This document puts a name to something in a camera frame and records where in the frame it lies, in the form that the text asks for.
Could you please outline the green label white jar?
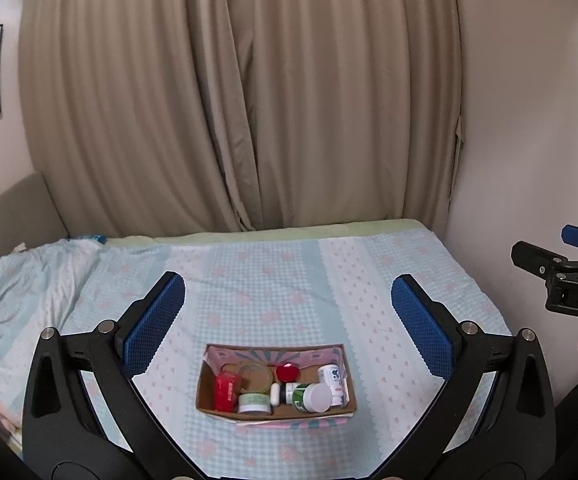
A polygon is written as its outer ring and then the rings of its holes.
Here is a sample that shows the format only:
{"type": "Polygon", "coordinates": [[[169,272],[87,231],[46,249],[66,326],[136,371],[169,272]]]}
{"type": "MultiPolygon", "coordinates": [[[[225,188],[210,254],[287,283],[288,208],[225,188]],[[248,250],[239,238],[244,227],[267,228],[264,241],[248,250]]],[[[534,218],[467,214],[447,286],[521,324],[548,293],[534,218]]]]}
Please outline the green label white jar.
{"type": "Polygon", "coordinates": [[[238,397],[237,413],[249,415],[269,415],[272,413],[271,398],[267,393],[242,393],[238,397]]]}

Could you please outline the beige curtain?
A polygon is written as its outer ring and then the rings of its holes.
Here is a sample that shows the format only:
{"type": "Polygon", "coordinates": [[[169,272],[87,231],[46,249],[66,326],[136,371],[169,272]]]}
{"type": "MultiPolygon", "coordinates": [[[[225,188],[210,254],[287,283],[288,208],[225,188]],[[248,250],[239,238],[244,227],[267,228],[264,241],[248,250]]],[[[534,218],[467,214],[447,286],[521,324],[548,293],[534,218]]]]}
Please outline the beige curtain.
{"type": "Polygon", "coordinates": [[[35,169],[73,234],[447,226],[457,0],[24,0],[35,169]]]}

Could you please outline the green jar white lid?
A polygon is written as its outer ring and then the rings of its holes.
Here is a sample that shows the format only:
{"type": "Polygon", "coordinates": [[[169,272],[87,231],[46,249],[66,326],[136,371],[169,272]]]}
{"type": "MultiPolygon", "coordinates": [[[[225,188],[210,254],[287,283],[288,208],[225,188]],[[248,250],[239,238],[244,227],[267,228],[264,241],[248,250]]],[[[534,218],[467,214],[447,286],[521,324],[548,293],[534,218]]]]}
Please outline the green jar white lid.
{"type": "Polygon", "coordinates": [[[298,384],[291,393],[291,403],[303,413],[326,413],[332,404],[332,393],[326,384],[298,384]]]}

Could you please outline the white bottle blue label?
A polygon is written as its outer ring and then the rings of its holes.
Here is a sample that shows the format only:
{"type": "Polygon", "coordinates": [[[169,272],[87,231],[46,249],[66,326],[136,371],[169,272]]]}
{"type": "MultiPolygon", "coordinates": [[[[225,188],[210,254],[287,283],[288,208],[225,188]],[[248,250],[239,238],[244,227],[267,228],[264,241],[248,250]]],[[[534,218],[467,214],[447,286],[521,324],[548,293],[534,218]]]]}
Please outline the white bottle blue label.
{"type": "Polygon", "coordinates": [[[344,405],[345,396],[340,367],[337,364],[323,365],[318,369],[317,374],[318,380],[327,385],[331,391],[331,406],[341,408],[344,405]]]}

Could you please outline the red round lid jar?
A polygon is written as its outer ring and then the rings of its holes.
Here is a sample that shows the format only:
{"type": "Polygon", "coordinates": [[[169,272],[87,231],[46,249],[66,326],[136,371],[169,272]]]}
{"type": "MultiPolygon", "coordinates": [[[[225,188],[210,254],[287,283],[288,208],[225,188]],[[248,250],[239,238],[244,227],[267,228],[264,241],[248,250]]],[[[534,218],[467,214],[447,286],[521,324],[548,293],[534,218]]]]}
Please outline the red round lid jar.
{"type": "Polygon", "coordinates": [[[284,362],[275,367],[275,375],[279,382],[297,382],[300,377],[300,369],[295,363],[284,362]]]}

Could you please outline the white crumpled blanket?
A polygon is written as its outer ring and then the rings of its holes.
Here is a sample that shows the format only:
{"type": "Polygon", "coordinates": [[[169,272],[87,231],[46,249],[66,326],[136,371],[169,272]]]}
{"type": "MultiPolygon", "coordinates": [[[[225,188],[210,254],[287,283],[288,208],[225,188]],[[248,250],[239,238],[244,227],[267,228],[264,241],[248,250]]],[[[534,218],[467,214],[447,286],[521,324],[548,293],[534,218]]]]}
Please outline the white crumpled blanket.
{"type": "Polygon", "coordinates": [[[0,354],[27,325],[65,323],[103,248],[95,240],[59,240],[0,259],[0,354]]]}

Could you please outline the clear tape roll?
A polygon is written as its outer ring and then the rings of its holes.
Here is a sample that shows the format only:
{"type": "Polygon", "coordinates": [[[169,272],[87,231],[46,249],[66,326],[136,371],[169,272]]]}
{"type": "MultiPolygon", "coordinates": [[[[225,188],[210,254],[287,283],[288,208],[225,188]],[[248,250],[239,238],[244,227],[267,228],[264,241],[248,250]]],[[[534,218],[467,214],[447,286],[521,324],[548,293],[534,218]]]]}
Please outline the clear tape roll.
{"type": "Polygon", "coordinates": [[[268,393],[274,382],[272,370],[258,362],[228,363],[223,365],[221,370],[240,377],[241,393],[268,393]]]}

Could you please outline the blue checkered bed sheet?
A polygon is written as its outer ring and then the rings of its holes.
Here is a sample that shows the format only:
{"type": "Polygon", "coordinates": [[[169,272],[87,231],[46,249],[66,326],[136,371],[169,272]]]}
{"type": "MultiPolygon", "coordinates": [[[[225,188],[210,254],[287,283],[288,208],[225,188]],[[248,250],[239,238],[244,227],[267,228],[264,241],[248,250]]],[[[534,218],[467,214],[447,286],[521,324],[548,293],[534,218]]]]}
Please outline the blue checkered bed sheet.
{"type": "MultiPolygon", "coordinates": [[[[88,332],[118,318],[167,271],[184,278],[184,308],[135,382],[170,436],[216,477],[359,478],[396,448],[441,385],[392,309],[398,276],[413,276],[458,320],[493,334],[508,330],[493,302],[423,228],[325,240],[108,243],[65,323],[55,328],[88,332]],[[202,414],[196,391],[208,344],[343,344],[357,411],[321,428],[246,427],[202,414]]],[[[0,413],[14,438],[21,434],[24,389],[42,330],[27,325],[0,354],[0,413]]]]}

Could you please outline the small white black bottle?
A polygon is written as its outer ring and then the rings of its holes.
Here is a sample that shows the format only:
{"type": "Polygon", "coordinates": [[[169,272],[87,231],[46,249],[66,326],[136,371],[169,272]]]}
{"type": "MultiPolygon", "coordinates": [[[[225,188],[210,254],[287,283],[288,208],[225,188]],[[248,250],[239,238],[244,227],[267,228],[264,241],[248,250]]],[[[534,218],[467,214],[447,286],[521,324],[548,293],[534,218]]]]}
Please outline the small white black bottle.
{"type": "Polygon", "coordinates": [[[293,392],[298,388],[298,382],[274,382],[269,389],[269,400],[273,408],[293,403],[293,392]]]}

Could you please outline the cardboard box pink lining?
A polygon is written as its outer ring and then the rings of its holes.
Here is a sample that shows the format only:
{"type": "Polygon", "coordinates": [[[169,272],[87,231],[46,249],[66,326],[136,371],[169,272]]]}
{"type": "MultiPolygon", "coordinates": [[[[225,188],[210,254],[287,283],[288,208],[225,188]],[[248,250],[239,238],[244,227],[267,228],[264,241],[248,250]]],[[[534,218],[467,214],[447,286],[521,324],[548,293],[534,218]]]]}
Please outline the cardboard box pink lining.
{"type": "Polygon", "coordinates": [[[205,347],[199,412],[242,426],[338,426],[357,411],[343,344],[312,347],[205,347]]]}

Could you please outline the blue item at bedhead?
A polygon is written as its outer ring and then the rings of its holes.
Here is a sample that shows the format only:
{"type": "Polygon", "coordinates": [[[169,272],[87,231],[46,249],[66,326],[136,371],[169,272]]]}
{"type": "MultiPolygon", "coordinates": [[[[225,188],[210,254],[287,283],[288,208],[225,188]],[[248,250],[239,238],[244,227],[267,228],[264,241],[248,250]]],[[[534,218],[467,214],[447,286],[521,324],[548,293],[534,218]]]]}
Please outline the blue item at bedhead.
{"type": "Polygon", "coordinates": [[[91,235],[90,236],[91,240],[96,240],[96,242],[100,243],[100,244],[106,244],[107,241],[107,237],[105,235],[91,235]]]}

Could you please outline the red Marubi box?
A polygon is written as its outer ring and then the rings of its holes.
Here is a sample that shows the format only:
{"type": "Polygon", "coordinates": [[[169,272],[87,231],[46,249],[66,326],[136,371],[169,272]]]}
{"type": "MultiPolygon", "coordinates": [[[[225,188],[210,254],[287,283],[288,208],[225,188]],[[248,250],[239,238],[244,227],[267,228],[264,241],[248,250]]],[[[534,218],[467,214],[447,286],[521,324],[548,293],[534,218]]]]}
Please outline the red Marubi box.
{"type": "Polygon", "coordinates": [[[215,376],[214,409],[221,413],[234,413],[241,388],[241,375],[223,370],[215,376]]]}

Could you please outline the grey headboard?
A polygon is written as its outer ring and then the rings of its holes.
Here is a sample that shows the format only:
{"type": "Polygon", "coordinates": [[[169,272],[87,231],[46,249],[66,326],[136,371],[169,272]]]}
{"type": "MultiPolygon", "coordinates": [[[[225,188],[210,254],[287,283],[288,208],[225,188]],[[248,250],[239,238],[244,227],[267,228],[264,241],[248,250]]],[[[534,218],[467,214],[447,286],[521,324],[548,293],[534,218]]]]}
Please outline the grey headboard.
{"type": "Polygon", "coordinates": [[[40,247],[69,232],[40,172],[30,174],[0,195],[0,259],[15,247],[40,247]]]}

